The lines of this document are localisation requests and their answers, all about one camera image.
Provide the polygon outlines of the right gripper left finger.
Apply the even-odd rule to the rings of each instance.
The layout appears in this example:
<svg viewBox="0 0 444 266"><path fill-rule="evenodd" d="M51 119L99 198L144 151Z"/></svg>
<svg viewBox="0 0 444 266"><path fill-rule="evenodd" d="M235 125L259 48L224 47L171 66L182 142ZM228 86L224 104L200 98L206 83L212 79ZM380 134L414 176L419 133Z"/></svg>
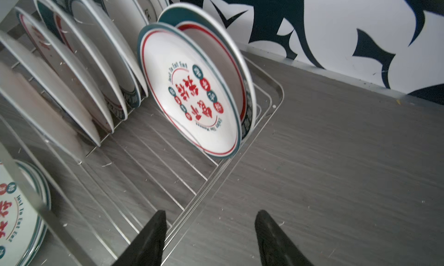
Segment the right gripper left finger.
<svg viewBox="0 0 444 266"><path fill-rule="evenodd" d="M166 213L157 211L112 266L160 266L166 232Z"/></svg>

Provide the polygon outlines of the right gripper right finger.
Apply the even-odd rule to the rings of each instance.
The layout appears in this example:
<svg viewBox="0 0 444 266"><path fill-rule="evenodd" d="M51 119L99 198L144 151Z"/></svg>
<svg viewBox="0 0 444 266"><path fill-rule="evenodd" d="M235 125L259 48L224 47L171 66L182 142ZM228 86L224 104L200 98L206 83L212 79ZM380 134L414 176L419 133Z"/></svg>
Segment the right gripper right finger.
<svg viewBox="0 0 444 266"><path fill-rule="evenodd" d="M258 212L254 226L263 266L313 265L267 211Z"/></svg>

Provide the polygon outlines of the wire dish rack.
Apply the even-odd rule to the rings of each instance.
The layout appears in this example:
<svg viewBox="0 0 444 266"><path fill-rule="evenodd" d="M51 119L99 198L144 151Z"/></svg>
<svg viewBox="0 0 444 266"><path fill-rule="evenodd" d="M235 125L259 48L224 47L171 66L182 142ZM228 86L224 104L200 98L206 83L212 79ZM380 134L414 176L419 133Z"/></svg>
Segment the wire dish rack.
<svg viewBox="0 0 444 266"><path fill-rule="evenodd" d="M245 53L257 97L258 121L229 159L209 156L190 144L167 121L151 98L101 134L101 146L87 141L78 163L14 106L1 99L1 143L10 155L43 171L52 195L52 213L96 266L110 266L143 227L166 213L164 256L225 179L239 170L284 100L282 85L256 56Z"/></svg>

